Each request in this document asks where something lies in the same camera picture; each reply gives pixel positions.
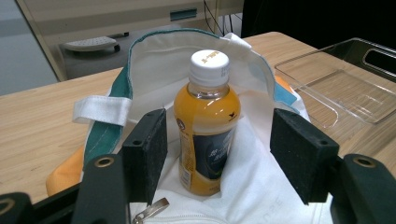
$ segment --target metal zipper pull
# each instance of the metal zipper pull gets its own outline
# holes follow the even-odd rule
[[[155,215],[161,213],[167,206],[169,206],[168,200],[162,198],[151,206],[147,207],[143,212],[137,214],[132,220],[133,224],[143,224],[143,221],[149,217],[154,217]]]

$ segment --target open bag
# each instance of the open bag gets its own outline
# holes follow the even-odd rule
[[[173,100],[188,83],[191,55],[215,49],[230,58],[230,85],[238,93],[242,114],[221,178],[220,192],[210,197],[186,191],[178,179],[180,152]],[[270,153],[274,107],[308,119],[303,100],[267,61],[237,35],[218,37],[181,29],[149,33],[137,39],[128,64],[106,96],[88,96],[75,104],[74,121],[89,122],[84,163],[117,153],[147,112],[167,109],[168,154],[154,196],[170,205],[145,223],[332,223],[329,201],[304,205]],[[145,209],[131,203],[131,215]]]

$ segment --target bottle cap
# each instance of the bottle cap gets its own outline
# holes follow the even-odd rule
[[[191,56],[190,82],[205,86],[217,87],[228,82],[230,60],[224,53],[204,49]]]

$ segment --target bottle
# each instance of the bottle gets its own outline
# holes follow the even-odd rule
[[[180,134],[179,177],[198,195],[220,190],[220,178],[233,140],[241,105],[228,85],[230,61],[217,50],[191,56],[190,82],[174,101]]]

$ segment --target blue label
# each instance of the blue label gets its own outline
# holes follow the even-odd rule
[[[194,135],[195,169],[209,179],[221,177],[228,150],[233,138],[233,130],[214,135]]]

